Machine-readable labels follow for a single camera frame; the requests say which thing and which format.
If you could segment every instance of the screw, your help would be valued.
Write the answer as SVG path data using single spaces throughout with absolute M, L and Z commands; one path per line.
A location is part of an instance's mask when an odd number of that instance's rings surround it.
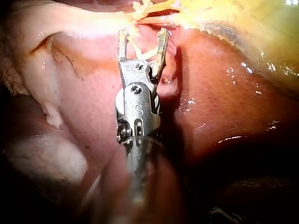
M 131 93 L 135 94 L 135 95 L 138 95 L 142 92 L 142 88 L 138 85 L 134 85 L 132 88 L 131 88 Z

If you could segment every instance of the metal jaw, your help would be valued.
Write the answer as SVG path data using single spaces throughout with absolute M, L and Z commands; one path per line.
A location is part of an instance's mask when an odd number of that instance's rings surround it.
M 130 214 L 144 214 L 148 206 L 146 199 L 146 167 L 150 152 L 154 149 L 149 137 L 158 139 L 160 101 L 157 85 L 166 65 L 165 51 L 168 31 L 162 28 L 156 59 L 153 62 L 126 57 L 128 32 L 119 32 L 118 65 L 121 73 L 122 89 L 115 99 L 117 140 L 127 151 L 127 167 L 131 174 L 128 189 Z
M 123 87 L 115 99 L 119 143 L 135 136 L 157 137 L 160 102 L 156 90 L 166 65 L 167 29 L 162 28 L 157 36 L 156 59 L 147 62 L 127 59 L 128 32 L 125 28 L 119 32 L 118 65 Z

